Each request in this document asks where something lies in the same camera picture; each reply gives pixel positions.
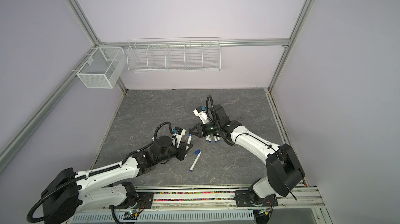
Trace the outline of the whiteboard marker pen four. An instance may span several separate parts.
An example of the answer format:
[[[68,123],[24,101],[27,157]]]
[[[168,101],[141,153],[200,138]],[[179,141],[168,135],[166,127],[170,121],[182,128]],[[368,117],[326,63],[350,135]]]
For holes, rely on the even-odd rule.
[[[190,144],[190,143],[191,143],[191,140],[192,140],[192,134],[189,134],[187,143]]]

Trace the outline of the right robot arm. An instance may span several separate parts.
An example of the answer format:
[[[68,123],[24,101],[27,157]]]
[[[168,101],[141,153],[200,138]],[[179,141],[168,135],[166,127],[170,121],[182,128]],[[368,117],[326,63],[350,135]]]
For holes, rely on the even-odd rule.
[[[198,106],[193,113],[201,123],[189,130],[191,135],[199,138],[216,136],[230,146],[239,145],[265,164],[267,175],[249,187],[246,203],[261,206],[270,196],[292,195],[292,190],[303,181],[305,172],[290,145],[272,143],[242,123],[230,120],[223,106],[214,104],[212,96],[207,97],[205,106]]]

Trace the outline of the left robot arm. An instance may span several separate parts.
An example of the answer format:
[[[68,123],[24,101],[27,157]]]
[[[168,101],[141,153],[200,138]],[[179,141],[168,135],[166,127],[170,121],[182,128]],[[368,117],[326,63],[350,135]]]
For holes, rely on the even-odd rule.
[[[97,169],[75,172],[62,170],[45,188],[41,198],[27,213],[27,222],[61,224],[89,204],[90,193],[115,182],[132,179],[166,164],[172,158],[184,160],[192,144],[182,142],[185,130],[161,123],[151,143],[128,153],[122,161]]]

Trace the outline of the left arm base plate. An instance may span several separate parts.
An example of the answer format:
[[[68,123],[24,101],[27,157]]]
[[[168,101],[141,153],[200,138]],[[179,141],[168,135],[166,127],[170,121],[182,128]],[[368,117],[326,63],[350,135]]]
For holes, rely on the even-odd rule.
[[[149,209],[152,207],[154,192],[138,192],[136,196],[128,196],[115,209]]]

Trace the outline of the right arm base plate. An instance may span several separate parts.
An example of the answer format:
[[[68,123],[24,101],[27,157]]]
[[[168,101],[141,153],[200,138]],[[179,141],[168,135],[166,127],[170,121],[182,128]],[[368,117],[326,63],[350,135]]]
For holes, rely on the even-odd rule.
[[[278,201],[275,194],[260,198],[250,190],[236,190],[234,200],[237,207],[276,207]]]

